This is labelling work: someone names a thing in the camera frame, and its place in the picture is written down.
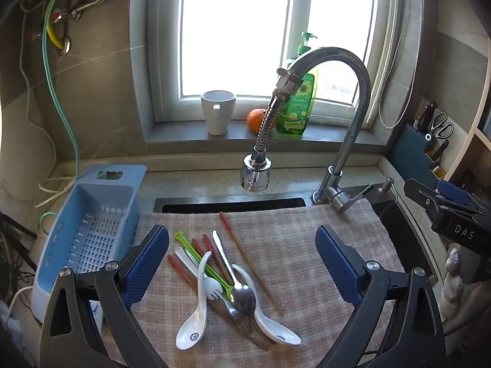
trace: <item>green pump cap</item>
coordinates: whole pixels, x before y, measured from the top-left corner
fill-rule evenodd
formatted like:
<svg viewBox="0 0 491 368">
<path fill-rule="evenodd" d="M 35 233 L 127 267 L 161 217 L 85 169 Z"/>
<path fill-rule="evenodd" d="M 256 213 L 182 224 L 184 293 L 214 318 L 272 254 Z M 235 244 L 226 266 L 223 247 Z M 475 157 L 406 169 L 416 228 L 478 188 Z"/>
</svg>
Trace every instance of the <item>green pump cap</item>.
<svg viewBox="0 0 491 368">
<path fill-rule="evenodd" d="M 313 34 L 307 32 L 302 32 L 302 37 L 305 39 L 305 41 L 303 42 L 303 44 L 300 44 L 299 47 L 296 49 L 296 53 L 298 54 L 298 56 L 310 50 L 310 47 L 307 45 L 309 39 L 317 38 Z"/>
</svg>

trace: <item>window frame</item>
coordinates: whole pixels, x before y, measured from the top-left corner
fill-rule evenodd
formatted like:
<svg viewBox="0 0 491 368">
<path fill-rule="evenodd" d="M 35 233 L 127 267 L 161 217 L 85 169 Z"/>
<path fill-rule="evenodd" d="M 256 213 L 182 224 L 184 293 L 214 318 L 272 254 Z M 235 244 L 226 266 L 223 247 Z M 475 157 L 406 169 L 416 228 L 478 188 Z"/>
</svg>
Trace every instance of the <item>window frame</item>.
<svg viewBox="0 0 491 368">
<path fill-rule="evenodd" d="M 370 40 L 372 42 L 364 62 L 373 85 L 369 113 L 364 122 L 365 128 L 368 128 L 376 117 L 375 107 L 380 101 L 381 91 L 385 85 L 394 29 L 397 23 L 394 8 L 397 0 L 389 0 L 389 4 L 385 5 L 380 5 L 379 1 L 374 0 L 377 9 L 374 15 L 374 5 L 367 43 Z M 149 0 L 148 7 L 149 75 L 155 121 L 203 120 L 200 96 L 182 95 L 183 0 Z M 282 55 L 278 67 L 287 57 L 294 56 L 296 47 L 303 42 L 300 33 L 308 26 L 310 0 L 288 0 L 287 13 Z M 238 95 L 232 119 L 244 120 L 251 109 L 266 107 L 268 102 L 269 97 Z M 355 104 L 326 102 L 316 98 L 311 121 L 322 124 L 348 125 L 353 116 L 354 107 Z"/>
</svg>

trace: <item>faucet handle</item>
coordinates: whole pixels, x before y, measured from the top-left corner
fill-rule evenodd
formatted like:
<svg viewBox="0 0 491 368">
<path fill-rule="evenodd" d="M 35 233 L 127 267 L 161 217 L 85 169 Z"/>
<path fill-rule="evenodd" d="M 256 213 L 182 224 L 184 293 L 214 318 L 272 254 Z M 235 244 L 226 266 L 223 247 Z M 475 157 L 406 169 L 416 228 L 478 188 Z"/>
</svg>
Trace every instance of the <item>faucet handle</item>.
<svg viewBox="0 0 491 368">
<path fill-rule="evenodd" d="M 344 213 L 346 210 L 348 210 L 351 206 L 355 204 L 358 200 L 360 200 L 362 197 L 365 197 L 371 190 L 373 189 L 373 184 L 370 184 L 368 187 L 366 187 L 363 191 L 361 191 L 358 195 L 350 198 L 347 202 L 343 203 L 339 210 L 338 213 Z"/>
</svg>

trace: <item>white cable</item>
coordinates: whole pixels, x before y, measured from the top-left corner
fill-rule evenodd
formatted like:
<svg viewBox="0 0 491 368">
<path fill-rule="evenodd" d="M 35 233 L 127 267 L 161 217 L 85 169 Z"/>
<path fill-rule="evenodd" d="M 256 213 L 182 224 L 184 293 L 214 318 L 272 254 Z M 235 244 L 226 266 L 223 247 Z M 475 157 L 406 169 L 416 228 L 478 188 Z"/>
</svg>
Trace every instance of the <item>white cable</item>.
<svg viewBox="0 0 491 368">
<path fill-rule="evenodd" d="M 23 288 L 20 288 L 14 295 L 13 299 L 12 299 L 12 302 L 10 304 L 10 307 L 8 308 L 8 312 L 7 312 L 7 316 L 5 318 L 5 329 L 7 329 L 8 327 L 8 320 L 10 319 L 10 316 L 12 314 L 12 310 L 14 309 L 14 304 L 17 300 L 17 298 L 19 297 L 19 295 L 22 293 L 22 292 L 25 292 L 26 290 L 29 290 L 29 289 L 32 289 L 33 286 L 26 286 L 26 287 L 23 287 Z"/>
<path fill-rule="evenodd" d="M 404 4 L 404 13 L 403 13 L 402 23 L 401 23 L 401 34 L 399 35 L 399 40 L 397 41 L 396 50 L 394 52 L 394 58 L 392 59 L 392 64 L 390 65 L 389 72 L 387 73 L 387 78 L 389 77 L 390 72 L 392 71 L 392 67 L 394 66 L 394 62 L 396 60 L 397 51 L 399 49 L 399 44 L 401 43 L 402 33 L 403 33 L 403 30 L 404 30 L 404 19 L 406 18 L 406 8 L 408 6 L 408 1 L 409 0 L 406 0 L 406 3 Z M 411 101 L 412 89 L 414 87 L 414 78 L 416 77 L 416 68 L 418 67 L 419 48 L 421 46 L 421 36 L 422 36 L 421 34 L 423 32 L 423 14 L 424 14 L 423 0 L 420 0 L 420 2 L 421 2 L 421 21 L 419 23 L 418 49 L 416 51 L 416 62 L 414 63 L 414 71 L 412 72 L 411 89 L 409 91 L 409 97 L 408 97 L 408 100 L 406 101 L 406 105 L 404 106 L 404 110 L 402 111 L 402 114 L 399 116 L 399 119 L 397 119 L 396 123 L 393 126 L 388 126 L 387 124 L 384 123 L 384 119 L 382 119 L 382 112 L 381 112 L 382 102 L 381 102 L 381 100 L 379 102 L 379 117 L 380 117 L 380 122 L 382 123 L 382 125 L 385 128 L 387 128 L 389 130 L 392 130 L 395 126 L 397 126 L 399 123 L 401 123 L 401 120 L 404 117 L 404 114 L 406 114 L 406 110 L 408 109 L 409 102 Z"/>
<path fill-rule="evenodd" d="M 39 6 L 39 4 L 36 5 L 36 7 L 32 8 L 31 10 L 28 10 L 28 12 L 32 12 L 38 6 Z M 43 134 L 46 135 L 46 137 L 50 141 L 51 146 L 53 148 L 53 161 L 51 163 L 51 167 L 50 167 L 50 169 L 48 171 L 48 174 L 47 174 L 47 176 L 46 176 L 43 184 L 45 184 L 48 181 L 55 180 L 55 179 L 71 179 L 72 180 L 61 191 L 48 190 L 48 189 L 44 188 L 41 184 L 38 184 L 39 191 L 38 191 L 38 193 L 36 195 L 36 198 L 34 198 L 34 207 L 41 207 L 41 206 L 47 205 L 50 202 L 55 201 L 56 199 L 58 199 L 62 195 L 68 193 L 70 191 L 70 189 L 72 188 L 73 184 L 75 183 L 75 181 L 74 181 L 74 179 L 72 177 L 68 177 L 68 178 L 67 177 L 49 178 L 50 175 L 52 174 L 53 170 L 55 169 L 55 166 L 56 166 L 56 146 L 55 146 L 55 143 L 53 141 L 53 138 L 51 138 L 50 134 L 45 129 L 43 129 L 41 126 L 38 126 L 36 123 L 34 123 L 33 121 L 31 121 L 31 119 L 29 118 L 29 111 L 30 111 L 30 93 L 31 93 L 31 89 L 30 89 L 29 78 L 28 78 L 27 74 L 25 73 L 24 67 L 23 67 L 25 21 L 26 21 L 28 12 L 24 12 L 24 16 L 22 18 L 21 48 L 20 48 L 20 53 L 19 53 L 19 70 L 20 70 L 20 72 L 21 72 L 21 74 L 22 74 L 22 76 L 23 76 L 23 78 L 25 80 L 25 85 L 27 87 L 27 102 L 26 102 L 26 106 L 25 106 L 25 119 L 31 125 L 33 125 L 35 128 L 37 128 L 39 131 L 41 131 Z M 44 200 L 44 201 L 42 201 L 40 203 L 37 203 L 37 200 L 39 199 L 39 196 L 41 195 L 42 192 L 47 192 L 47 193 L 55 194 L 55 195 L 49 197 L 48 199 L 46 199 L 46 200 Z"/>
</svg>

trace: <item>green hose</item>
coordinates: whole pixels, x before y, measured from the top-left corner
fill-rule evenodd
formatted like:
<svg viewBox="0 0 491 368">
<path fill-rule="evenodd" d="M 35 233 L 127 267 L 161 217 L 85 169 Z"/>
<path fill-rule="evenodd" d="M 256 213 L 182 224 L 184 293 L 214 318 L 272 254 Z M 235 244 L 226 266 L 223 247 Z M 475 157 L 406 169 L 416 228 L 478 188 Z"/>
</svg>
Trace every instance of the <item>green hose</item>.
<svg viewBox="0 0 491 368">
<path fill-rule="evenodd" d="M 51 98 L 53 99 L 53 103 L 55 104 L 55 108 L 58 112 L 58 115 L 60 115 L 61 121 L 65 125 L 66 131 L 70 137 L 70 140 L 72 141 L 73 144 L 73 149 L 75 151 L 75 181 L 79 179 L 79 169 L 80 169 L 80 155 L 79 155 L 79 148 L 77 146 L 77 140 L 75 139 L 75 135 L 73 134 L 72 128 L 70 127 L 70 124 L 68 123 L 68 120 L 63 113 L 63 109 L 61 109 L 60 101 L 58 100 L 58 96 L 56 95 L 55 91 L 55 86 L 53 85 L 53 81 L 51 78 L 51 69 L 50 69 L 50 63 L 48 61 L 48 36 L 47 36 L 47 28 L 48 24 L 50 23 L 50 17 L 51 13 L 53 11 L 53 7 L 55 5 L 56 0 L 50 0 L 48 4 L 48 8 L 46 9 L 46 13 L 44 16 L 44 26 L 43 26 L 43 32 L 42 32 L 42 50 L 43 50 L 43 64 L 44 64 L 44 71 L 46 73 L 46 81 L 48 83 L 48 88 L 50 90 Z M 44 213 L 40 218 L 39 218 L 39 226 L 41 228 L 41 231 L 47 234 L 46 230 L 43 227 L 43 219 L 47 216 L 56 216 L 55 213 L 53 212 L 46 212 Z"/>
</svg>

